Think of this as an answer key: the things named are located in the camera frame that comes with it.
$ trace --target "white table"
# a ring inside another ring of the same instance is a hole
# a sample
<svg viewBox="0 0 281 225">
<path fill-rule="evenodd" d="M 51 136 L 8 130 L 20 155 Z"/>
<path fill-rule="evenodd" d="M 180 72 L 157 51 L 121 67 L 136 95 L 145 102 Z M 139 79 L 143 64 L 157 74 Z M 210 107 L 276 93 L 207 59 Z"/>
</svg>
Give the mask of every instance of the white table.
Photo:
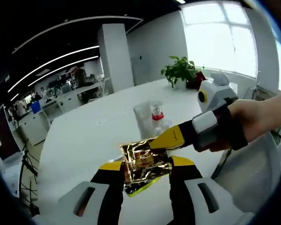
<svg viewBox="0 0 281 225">
<path fill-rule="evenodd" d="M 96 82 L 90 86 L 85 86 L 85 87 L 82 87 L 82 88 L 77 88 L 73 91 L 70 91 L 70 92 L 67 92 L 63 95 L 78 95 L 78 94 L 81 94 L 85 91 L 88 91 L 88 90 L 92 90 L 92 89 L 95 89 L 95 88 L 98 88 L 98 87 L 101 87 L 104 85 L 104 82 L 103 81 L 100 81 L 100 82 Z"/>
<path fill-rule="evenodd" d="M 58 199 L 82 181 L 90 181 L 98 168 L 121 153 L 119 144 L 141 136 L 133 107 L 161 100 L 165 118 L 173 124 L 200 113 L 195 90 L 173 90 L 159 80 L 132 87 L 83 105 L 54 120 L 40 158 L 38 205 L 50 212 Z M 214 172 L 222 152 L 196 152 L 192 146 L 173 152 L 191 159 L 203 177 Z M 168 224 L 173 219 L 168 176 L 124 202 L 119 224 Z"/>
</svg>

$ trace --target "blue container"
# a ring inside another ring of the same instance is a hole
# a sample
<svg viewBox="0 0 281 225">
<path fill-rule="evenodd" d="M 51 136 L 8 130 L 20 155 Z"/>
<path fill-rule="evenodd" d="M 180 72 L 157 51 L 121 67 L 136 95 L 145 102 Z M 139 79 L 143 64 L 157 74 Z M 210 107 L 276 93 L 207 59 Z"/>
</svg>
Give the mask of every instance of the blue container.
<svg viewBox="0 0 281 225">
<path fill-rule="evenodd" d="M 34 102 L 34 103 L 31 105 L 31 109 L 32 109 L 32 111 L 33 111 L 33 114 L 36 114 L 36 113 L 38 113 L 39 111 L 41 111 L 41 105 L 39 104 L 39 101 Z"/>
</svg>

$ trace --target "green plant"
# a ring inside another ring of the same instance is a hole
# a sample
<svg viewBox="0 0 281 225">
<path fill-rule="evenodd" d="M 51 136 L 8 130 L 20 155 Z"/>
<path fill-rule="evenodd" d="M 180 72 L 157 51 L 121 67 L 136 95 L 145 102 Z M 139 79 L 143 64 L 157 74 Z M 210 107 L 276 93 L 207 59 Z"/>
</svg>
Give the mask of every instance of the green plant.
<svg viewBox="0 0 281 225">
<path fill-rule="evenodd" d="M 171 59 L 175 60 L 173 65 L 166 65 L 162 70 L 161 74 L 165 75 L 169 83 L 171 83 L 172 88 L 176 84 L 178 78 L 182 81 L 195 79 L 197 70 L 195 69 L 195 64 L 193 61 L 187 61 L 186 57 L 181 59 L 177 56 L 170 56 Z"/>
</svg>

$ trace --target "led light strip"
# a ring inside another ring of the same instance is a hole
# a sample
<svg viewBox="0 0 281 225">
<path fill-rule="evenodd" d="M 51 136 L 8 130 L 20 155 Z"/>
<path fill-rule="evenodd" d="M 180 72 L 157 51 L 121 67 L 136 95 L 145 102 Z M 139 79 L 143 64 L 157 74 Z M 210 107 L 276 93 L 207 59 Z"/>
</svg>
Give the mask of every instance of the led light strip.
<svg viewBox="0 0 281 225">
<path fill-rule="evenodd" d="M 16 94 L 10 101 L 12 102 L 19 94 Z"/>
<path fill-rule="evenodd" d="M 79 61 L 77 61 L 77 62 L 72 62 L 72 63 L 70 63 L 70 64 L 67 64 L 67 65 L 61 67 L 61 68 L 55 69 L 55 70 L 53 70 L 53 71 L 51 71 L 51 72 L 45 74 L 44 76 L 38 78 L 37 80 L 35 80 L 35 81 L 32 82 L 31 84 L 29 84 L 28 87 L 31 86 L 31 85 L 33 85 L 35 82 L 38 82 L 39 80 L 43 79 L 44 77 L 46 77 L 46 76 L 48 76 L 48 75 L 50 75 L 50 74 L 52 74 L 52 73 L 55 73 L 56 71 L 58 71 L 58 70 L 60 70 L 60 69 L 66 68 L 66 67 L 68 67 L 68 66 L 70 66 L 70 65 L 74 65 L 74 64 L 79 63 L 79 62 L 83 62 L 83 61 L 86 61 L 86 60 L 95 59 L 95 58 L 98 58 L 98 57 L 99 57 L 99 56 L 93 56 L 93 57 L 90 57 L 90 58 L 87 58 L 87 59 L 79 60 Z"/>
<path fill-rule="evenodd" d="M 70 52 L 70 53 L 68 53 L 68 54 L 59 56 L 58 58 L 53 59 L 53 60 L 51 60 L 51 61 L 49 61 L 49 62 L 47 62 L 47 63 L 45 63 L 45 64 L 39 66 L 38 68 L 32 70 L 30 73 L 28 73 L 26 76 L 24 76 L 21 80 L 19 80 L 17 83 L 15 83 L 7 92 L 10 92 L 15 86 L 17 86 L 21 81 L 23 81 L 23 80 L 24 80 L 26 77 L 28 77 L 30 74 L 36 72 L 38 69 L 40 69 L 40 68 L 42 68 L 42 67 L 48 65 L 49 63 L 52 63 L 52 62 L 54 62 L 54 61 L 56 61 L 56 60 L 59 60 L 59 59 L 61 59 L 61 58 L 64 58 L 64 57 L 66 57 L 66 56 L 68 56 L 68 55 L 72 55 L 72 54 L 75 54 L 75 53 L 79 53 L 79 52 L 82 52 L 82 51 L 85 51 L 85 50 L 89 50 L 89 49 L 93 49 L 93 48 L 98 48 L 98 47 L 99 47 L 99 46 L 96 45 L 96 46 L 93 46 L 93 47 L 80 49 L 80 50 L 77 50 L 77 51 L 75 51 L 75 52 Z"/>
</svg>

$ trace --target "human arm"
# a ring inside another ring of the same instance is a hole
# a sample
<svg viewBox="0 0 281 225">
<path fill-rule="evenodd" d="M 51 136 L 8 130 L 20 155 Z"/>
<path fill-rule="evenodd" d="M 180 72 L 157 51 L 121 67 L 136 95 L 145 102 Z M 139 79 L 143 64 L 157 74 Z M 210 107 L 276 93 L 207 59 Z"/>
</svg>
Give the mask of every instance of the human arm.
<svg viewBox="0 0 281 225">
<path fill-rule="evenodd" d="M 267 131 L 281 127 L 281 94 L 265 101 L 237 100 L 229 105 L 233 118 L 241 121 L 244 135 L 251 142 Z M 218 142 L 211 151 L 228 149 L 225 142 Z"/>
</svg>

